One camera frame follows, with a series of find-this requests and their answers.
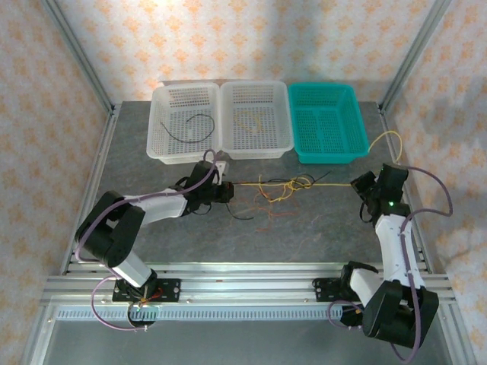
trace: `teal plastic basket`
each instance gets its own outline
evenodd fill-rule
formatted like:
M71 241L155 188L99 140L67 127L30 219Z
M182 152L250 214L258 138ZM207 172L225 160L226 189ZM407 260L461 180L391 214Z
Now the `teal plastic basket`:
M288 92L301 163L350 163L367 156L367 133L350 86L302 83Z

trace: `metal profile bar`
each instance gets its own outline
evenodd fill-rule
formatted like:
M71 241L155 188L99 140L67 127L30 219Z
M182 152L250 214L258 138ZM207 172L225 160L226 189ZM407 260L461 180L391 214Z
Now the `metal profile bar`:
M436 26L442 19L445 11L451 0L436 0L425 19L425 22L421 26L418 35L412 42L411 48L409 49L403 63L399 67L399 71L396 74L389 90L384 96L384 100L380 104L380 112L385 114L387 110L392 106L394 100L399 95L402 86L406 83L406 79L414 68L419 56L421 55L423 49L431 38Z
M469 336L457 304L440 304L438 317L453 365L476 365Z
M69 23L66 20L64 14L62 13L62 10L59 7L57 1L41 0L41 2L43 3L44 8L49 13L49 16L54 21L54 24L59 28L62 38L66 42L66 45L68 46L72 55L75 57L76 62L78 63L81 70L83 71L88 82L91 84L93 91L97 95L97 98L100 101L102 107L107 112L112 111L113 105L110 102L110 98L108 97L107 92L103 88L103 85L101 84L100 79L98 78L97 73L95 72L93 66L91 65L87 56L84 54L84 51L81 48L81 44L76 39L76 36L73 33L71 27L69 26Z
M342 307L334 306L331 319L340 319ZM110 321L126 321L127 305L100 306L98 313L103 319ZM130 315L135 320L154 321L303 321L328 319L327 307L316 306L287 306L282 308L268 306L215 306L208 308L197 306L161 306L136 309ZM95 321L96 318L89 306L62 306L58 311L57 321Z
M56 323L57 311L58 307L53 304L48 305L46 310L43 311L40 317L40 328L36 334L37 341L35 341L33 350L25 348L25 351L27 351L28 354L32 354L28 363L38 364L44 362L47 348L53 334L54 325Z
M194 273L195 275L203 275L208 273L215 273L221 274L224 273L228 275L228 273L258 273L260 275L264 275L267 273L282 273L284 275L288 275L289 273L293 273L296 275L298 272L301 273L309 273L309 272L330 272L330 271L337 271L340 272L344 265L343 262L302 262L302 263L211 263L211 262L201 262L201 263L184 263L184 262L175 262L175 263L167 263L167 264L151 264L147 263L147 265L154 269L155 271L167 271L173 274L179 274L183 272ZM377 270L382 271L383 265L382 262L375 262L371 263ZM426 264L424 262L418 262L418 269L420 271L427 271ZM73 262L69 266L70 275L77 275L76 277L80 277L79 274L81 273L90 273L90 272L100 272L102 274L109 274L107 268L103 266L103 264L97 264L92 262Z
M40 306L37 309L36 317L32 323L27 343L25 344L24 352L20 364L29 364L33 362L33 356L37 349L37 343L40 340L41 328L46 323L46 307Z
M75 248L75 233L80 224L88 215L90 209L93 207L94 200L96 198L96 192L98 185L100 184L101 173L103 172L103 166L108 155L108 149L110 147L110 142L112 140L113 132L115 130L116 118L118 113L109 112L103 132L98 142L97 154L95 155L94 161L91 165L90 176L88 177L88 182L84 190L83 199L81 200L81 206L78 210L78 214L75 219L74 227L71 231L70 242L68 248L66 249L64 259L62 260L61 275L68 271L69 263L71 262L73 249Z
M339 277L342 264L166 264L154 265L161 278L178 277L180 302L165 306L310 306L316 305L312 280ZM87 305L91 291L106 272L49 277L41 303ZM442 303L455 303L446 275L422 272L429 290ZM96 298L110 305L113 282L100 287Z

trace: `black wire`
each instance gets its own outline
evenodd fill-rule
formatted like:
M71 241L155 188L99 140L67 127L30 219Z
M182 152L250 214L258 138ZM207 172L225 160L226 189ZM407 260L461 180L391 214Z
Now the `black wire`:
M230 210L230 207L228 206L228 203L225 203L225 205L227 206L227 210L228 210L228 213L230 213L230 215L235 218L235 219L238 219L239 221L250 221L252 219L254 219L254 217L245 217L245 218L242 218L242 217L237 217L236 215L234 215L231 210Z
M328 171L327 173L325 173L323 176L320 176L318 179L314 180L313 181L313 185L316 184L318 181L320 181L321 179L324 179L325 177L327 177L328 175L330 175L332 172L332 170Z
M369 219L368 221L365 221L364 220L364 206L365 206L365 202L362 202L361 206L360 206L360 211L358 212L358 216L360 217L361 221L364 222L364 223L370 223L372 222L372 220L374 219L374 217L371 217L371 219Z
M209 204L209 208L205 213L196 213L196 211L192 211L191 213L196 214L196 215L207 215L212 209L212 204Z
M187 181L188 178L189 178L188 176L182 177L181 179L177 180L177 182L174 185L176 185L176 186L181 185L182 183Z
M189 118L188 120L185 121L185 124L188 123L191 119L193 119L195 116L206 116L208 118L210 118L212 120L212 124L213 124L213 129L211 132L209 132L209 134L202 138L202 139L199 139L198 141L184 141L182 139L179 139L178 137L174 137L170 132L169 132L169 129L166 128L166 126L164 125L163 122L161 122L161 125L164 127L164 129L166 130L166 132L168 133L168 135L170 135L172 138L174 138L176 141L178 142L181 142L181 143L199 143L199 142L203 142L204 140L206 140L210 135L213 134L213 132L215 131L215 120L213 119L212 116L209 116L208 114L195 114L194 116L192 116L191 118Z
M262 180L261 181L243 181L243 182L233 182L233 184L234 185L245 185L245 184L289 183L291 181L296 181L296 179L301 177L301 176L306 176L306 177L311 178L311 180L313 180L311 185L314 185L318 180L325 178L331 172L332 172L331 170L328 171L327 173L325 173L323 176L319 177L318 179L315 179L313 177L313 175L310 175L309 173L300 173L298 176L296 176L293 179L270 179L270 180L266 180L266 181L262 181Z

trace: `orange patterned wall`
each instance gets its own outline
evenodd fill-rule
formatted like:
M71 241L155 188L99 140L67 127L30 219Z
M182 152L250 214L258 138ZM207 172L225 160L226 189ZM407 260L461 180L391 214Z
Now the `orange patterned wall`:
M58 274L106 113L39 0L0 2L0 363Z
M434 0L60 0L113 102L160 80L343 81L381 101Z
M453 0L387 116L407 160L438 174L452 218L424 215L428 244L446 268L479 364L487 364L487 11ZM446 209L438 184L413 173L426 207Z

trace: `purple cable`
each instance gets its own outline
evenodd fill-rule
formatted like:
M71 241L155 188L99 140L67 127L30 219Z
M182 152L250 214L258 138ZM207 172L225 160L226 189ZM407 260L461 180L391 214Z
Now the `purple cable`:
M175 195L181 195L185 194L187 192L191 192L194 189L199 188L206 180L210 178L212 175L213 171L215 170L216 167L216 153L212 149L206 150L205 153L203 154L203 160L206 161L206 155L208 152L211 152L213 154L213 164L212 167L210 168L210 171L206 174L203 179L201 179L199 182L197 182L195 185L191 186L188 189L180 190L179 192L153 192L151 194L146 194L146 195L139 195L135 198L131 199L124 199L120 200L117 203L112 204L110 207L106 208L104 211L101 212L101 214L93 221L93 223L86 229L84 232L83 236L81 239L78 241L78 245L76 246L75 249L75 257L78 261L84 261L84 262L99 262L96 259L84 259L81 257L81 249L83 248L84 244L86 243L86 240L88 237L93 233L94 229L97 227L98 224L114 209L117 209L119 206L128 204L128 203L136 203L136 202L143 202L144 200L150 199L150 198L156 198L159 196L175 196Z
M429 171L420 169L419 167L411 167L411 166L404 166L404 167L408 170L416 170L416 171L419 171L420 173L425 173L426 175L435 179L438 182L438 184L440 184L441 188L444 190L444 193L447 196L447 200L448 200L448 212L447 213L445 213L444 211L439 211L438 209L421 208L421 209L418 209L418 210L412 212L403 221L403 224L401 225L401 249L403 250L404 263L406 265L406 270L408 273L409 286L411 287L412 306L414 307L416 328L415 328L414 345L412 346L411 354L406 359L400 355L399 351L397 350L397 348L394 344L390 344L390 345L393 348L393 351L396 354L396 356L401 361L401 363L410 363L412 361L412 359L414 359L414 357L417 355L418 350L419 350L419 343L421 341L421 315L419 313L418 294L416 293L414 278L412 277L412 272L411 272L411 263L409 262L409 256L408 256L408 252L406 249L406 235L403 234L403 232L406 229L407 224L418 213L436 213L439 215L443 215L445 217L451 217L454 213L454 206L453 206L453 203L451 201L450 193L448 192L447 187L445 186L445 184L443 184L443 182L436 175L434 175L433 173L430 173Z
M137 331L138 329L143 329L143 328L128 328L128 327L119 327L118 325L112 325L111 323L108 323L105 321L101 316L98 314L97 310L94 308L94 295L96 294L97 290L107 281L110 279L115 279L116 276L111 275L107 276L104 278L102 281L100 281L96 287L94 287L93 291L91 292L91 311L93 312L94 316L98 319L98 321L101 322L102 325L105 325L106 327L109 327L111 329L116 329L118 331Z
M361 330L362 329L361 325L356 326L356 327L352 327L352 326L347 326L347 325L337 325L336 323L334 323L334 321L332 320L332 306L334 306L335 304L346 304L347 306L353 306L356 310L362 312L362 309L357 304L349 302L348 300L339 299L339 300L335 300L334 302L331 302L328 306L328 309L326 310L326 314L328 315L328 322L333 327L337 327L338 329L349 329L349 330L352 330L352 329Z

